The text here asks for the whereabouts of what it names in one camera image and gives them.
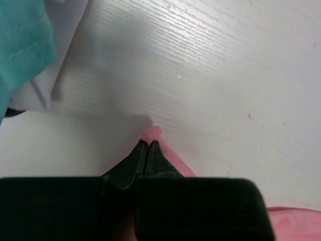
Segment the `pink t-shirt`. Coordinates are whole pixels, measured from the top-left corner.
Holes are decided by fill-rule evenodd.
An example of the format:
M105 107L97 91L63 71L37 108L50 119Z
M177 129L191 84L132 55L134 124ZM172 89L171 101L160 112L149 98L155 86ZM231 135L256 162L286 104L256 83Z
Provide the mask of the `pink t-shirt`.
M184 177L195 177L192 170L161 139L161 134L161 128L154 126L142 131L139 139L147 144L158 141L166 159ZM290 207L272 207L267 211L276 240L320 240L320 211Z

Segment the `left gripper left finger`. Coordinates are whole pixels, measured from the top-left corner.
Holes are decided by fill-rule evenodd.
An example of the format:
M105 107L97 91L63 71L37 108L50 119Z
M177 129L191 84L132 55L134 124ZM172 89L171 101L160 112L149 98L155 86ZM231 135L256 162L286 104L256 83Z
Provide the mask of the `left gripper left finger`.
M102 176L1 178L1 240L98 240L135 209L135 179L148 146Z

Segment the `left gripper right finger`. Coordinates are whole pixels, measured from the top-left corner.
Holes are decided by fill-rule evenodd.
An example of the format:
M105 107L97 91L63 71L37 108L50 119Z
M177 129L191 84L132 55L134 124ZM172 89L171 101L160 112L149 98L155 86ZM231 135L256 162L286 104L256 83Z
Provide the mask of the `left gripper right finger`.
M275 240L263 197L242 178L184 177L150 144L136 179L138 240Z

